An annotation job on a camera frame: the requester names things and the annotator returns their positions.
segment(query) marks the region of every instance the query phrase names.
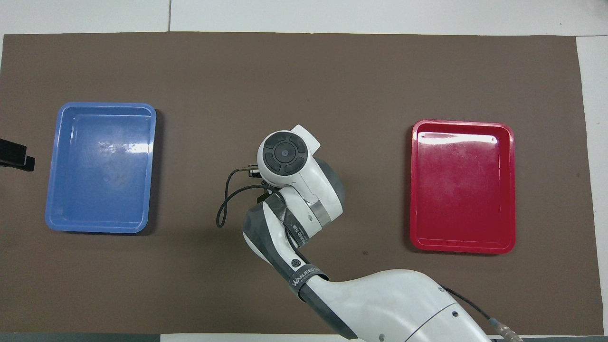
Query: black cable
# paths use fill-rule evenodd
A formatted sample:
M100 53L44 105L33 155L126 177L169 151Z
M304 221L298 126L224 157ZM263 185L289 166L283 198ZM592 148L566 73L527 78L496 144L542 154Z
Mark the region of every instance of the black cable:
M479 306L475 305L475 303L473 303L472 301L470 301L467 297L459 294L458 292L452 290L451 288L445 287L441 284L439 284L439 286L443 287L444 290L448 291L449 293L452 293L454 296L462 299L465 303L469 304L473 309L477 310L479 313L481 313L486 319L490 319L490 315L488 315L487 313L485 313Z
M238 189L237 191L233 192L230 196L226 197L226 199L224 200L224 202L222 203L221 206L219 206L219 210L218 210L218 215L215 217L215 225L218 228L222 228L224 226L224 223L226 222L226 209L228 208L228 201L230 201L232 199L232 197L236 196L237 194L245 191L245 190L249 190L249 189L266 189L269 191L272 191L273 193L277 194L277 196L281 199L281 201L283 203L285 203L285 198L283 197L283 195L277 191L275 188L268 186L268 185L262 185L262 184L254 184L254 185L250 185L250 186L245 186L242 187L241 189ZM223 219L220 221L219 217L222 214L222 211L224 212L224 217Z
M226 180L226 188L224 189L224 202L226 202L226 198L228 198L228 185L230 185L230 179L232 178L232 176L234 176L235 173L239 171L241 171L241 169L235 169L234 171L230 172L230 175ZM220 210L224 208L224 215L222 216L221 222L219 222L217 218L215 219L215 225L217 225L217 227L222 228L224 226L224 223L226 222L226 215L228 215L228 205L225 206L222 204L222 206L219 208Z

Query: black label band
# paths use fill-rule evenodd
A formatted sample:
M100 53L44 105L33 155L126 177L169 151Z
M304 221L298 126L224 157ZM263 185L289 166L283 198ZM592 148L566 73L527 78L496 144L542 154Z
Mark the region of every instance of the black label band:
M302 288L302 286L304 286L308 279L316 275L327 277L319 267L307 263L304 266L298 268L294 272L294 274L291 275L291 278L288 280L289 287L295 294L300 296L300 289Z
M283 226L287 228L298 248L302 247L310 240L310 237L308 237L308 234L300 221L298 221L294 214L285 206L285 204L283 204L283 202L281 202L278 196L270 196L265 202L277 216L278 220L281 221Z

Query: metal band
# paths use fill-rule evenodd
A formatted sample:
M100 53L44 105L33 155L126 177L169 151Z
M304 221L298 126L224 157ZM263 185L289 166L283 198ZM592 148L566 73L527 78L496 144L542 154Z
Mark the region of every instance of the metal band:
M281 221L283 226L287 228L289 234L295 241L295 245L300 248L310 240L308 233L294 216L294 214L281 202L278 196L270 196L266 199L266 204L277 216L278 220Z
M325 273L311 263L304 264L304 266L298 268L294 274L289 278L289 287L291 290L299 297L300 289L304 286L304 284L310 279L312 276L321 275L325 276Z
M320 201L316 201L312 204L308 203L308 206L310 207L310 210L313 211L313 214L317 217L317 220L319 220L321 227L325 227L327 224L331 223L330 215L327 213L327 210L325 210L325 207Z

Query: black object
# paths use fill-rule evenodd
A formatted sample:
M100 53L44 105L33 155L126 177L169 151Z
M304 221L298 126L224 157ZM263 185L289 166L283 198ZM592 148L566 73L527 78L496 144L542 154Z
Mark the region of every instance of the black object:
M160 342L158 334L0 332L2 342Z
M260 175L260 171L258 169L249 170L249 176L251 178L262 178L262 175Z
M34 171L36 159L26 155L27 147L0 139L0 166L14 167L23 171Z
M306 143L294 133L276 132L264 143L264 163L280 176L298 172L308 159Z

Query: red tray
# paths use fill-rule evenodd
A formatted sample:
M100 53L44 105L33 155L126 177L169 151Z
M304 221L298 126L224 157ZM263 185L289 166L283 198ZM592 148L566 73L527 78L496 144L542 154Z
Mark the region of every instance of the red tray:
M515 245L515 154L505 124L421 120L412 130L410 239L421 250Z

